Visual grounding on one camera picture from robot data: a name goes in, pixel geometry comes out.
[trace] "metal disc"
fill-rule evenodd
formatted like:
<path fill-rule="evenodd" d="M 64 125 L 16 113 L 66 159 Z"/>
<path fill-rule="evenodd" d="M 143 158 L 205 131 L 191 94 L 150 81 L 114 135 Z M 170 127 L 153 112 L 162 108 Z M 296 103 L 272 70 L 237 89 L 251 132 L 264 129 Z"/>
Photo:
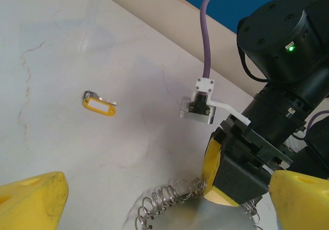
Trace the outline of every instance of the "metal disc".
<path fill-rule="evenodd" d="M 152 230 L 255 230 L 245 208 L 214 204 L 203 197 L 168 207 L 149 224 Z"/>

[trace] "coiled wire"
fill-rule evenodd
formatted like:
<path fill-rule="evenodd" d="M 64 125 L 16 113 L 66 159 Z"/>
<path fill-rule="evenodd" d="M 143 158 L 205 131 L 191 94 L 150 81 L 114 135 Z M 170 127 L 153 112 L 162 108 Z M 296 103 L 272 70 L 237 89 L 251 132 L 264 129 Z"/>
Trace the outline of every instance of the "coiled wire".
<path fill-rule="evenodd" d="M 184 191 L 187 191 L 187 193 L 182 195 L 178 194 L 177 189 L 181 186 L 185 188 Z M 192 197 L 202 196 L 205 188 L 205 181 L 202 181 L 198 178 L 192 180 L 191 182 L 180 180 L 176 182 L 174 186 L 161 186 L 159 189 L 152 192 L 151 197 L 144 197 L 142 199 L 142 205 L 137 210 L 135 230 L 151 230 L 152 225 L 148 225 L 148 220 L 153 220 L 155 216 L 161 214 L 167 209 L 167 207 L 171 207 L 177 203 L 183 203 Z M 262 197 L 259 197 L 243 204 L 243 206 L 246 208 L 246 214 L 248 213 L 252 216 L 258 216 L 258 222 L 254 224 L 254 226 L 258 229 L 261 229 L 258 226 L 261 218 L 257 212 L 256 204 L 261 198 Z"/>

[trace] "black cable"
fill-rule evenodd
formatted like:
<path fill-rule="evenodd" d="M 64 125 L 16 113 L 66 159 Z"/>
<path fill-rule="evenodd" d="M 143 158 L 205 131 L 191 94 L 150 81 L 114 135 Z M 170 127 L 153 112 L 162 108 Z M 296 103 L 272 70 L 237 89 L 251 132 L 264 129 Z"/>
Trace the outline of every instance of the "black cable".
<path fill-rule="evenodd" d="M 244 21 L 247 19 L 247 17 L 245 18 L 242 18 L 238 25 L 237 25 L 237 32 L 236 34 L 239 32 L 239 29 L 241 28 L 242 24 L 244 23 Z M 237 51 L 239 52 L 239 56 L 240 56 L 240 60 L 241 60 L 241 63 L 242 63 L 242 67 L 245 71 L 245 73 L 248 75 L 248 77 L 250 77 L 251 79 L 257 81 L 257 82 L 268 82 L 267 79 L 261 79 L 261 78 L 258 78 L 258 77 L 255 77 L 251 71 L 248 69 L 248 66 L 247 66 L 247 63 L 246 63 L 246 55 L 245 53 L 243 52 L 243 50 L 241 49 L 241 47 L 239 46 L 238 42 L 237 42 L 237 35 L 236 35 L 236 45 L 237 45 Z"/>
<path fill-rule="evenodd" d="M 296 136 L 295 134 L 292 134 L 292 136 L 293 136 L 294 138 L 296 138 L 297 140 L 304 141 L 304 138 L 298 137 L 298 136 Z"/>

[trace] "table surface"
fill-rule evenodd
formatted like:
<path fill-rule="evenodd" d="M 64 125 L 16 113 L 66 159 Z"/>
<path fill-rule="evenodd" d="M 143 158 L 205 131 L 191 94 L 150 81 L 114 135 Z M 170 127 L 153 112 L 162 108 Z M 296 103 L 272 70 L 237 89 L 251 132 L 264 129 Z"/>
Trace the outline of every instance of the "table surface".
<path fill-rule="evenodd" d="M 201 61 L 111 0 L 0 3 L 0 184 L 63 171 L 59 229 L 121 229 L 147 190 L 200 176 L 209 136 L 228 116 L 178 118 Z M 238 111 L 252 100 L 211 78 L 213 97 Z M 117 114 L 84 108 L 85 90 L 118 102 Z M 268 195 L 258 209 L 261 226 L 277 229 Z"/>

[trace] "yellow foam piece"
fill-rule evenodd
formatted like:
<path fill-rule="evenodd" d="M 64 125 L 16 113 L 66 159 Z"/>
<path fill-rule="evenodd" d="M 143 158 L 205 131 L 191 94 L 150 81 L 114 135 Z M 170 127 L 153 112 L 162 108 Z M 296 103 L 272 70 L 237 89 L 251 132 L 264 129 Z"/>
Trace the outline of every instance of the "yellow foam piece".
<path fill-rule="evenodd" d="M 237 202 L 212 185 L 220 166 L 221 146 L 222 145 L 213 138 L 210 139 L 202 168 L 202 179 L 205 180 L 207 184 L 204 195 L 205 199 L 210 202 L 236 207 L 239 205 Z"/>
<path fill-rule="evenodd" d="M 62 172 L 0 186 L 0 230 L 55 230 L 67 197 Z"/>
<path fill-rule="evenodd" d="M 329 229 L 328 180 L 278 170 L 269 193 L 284 230 Z"/>

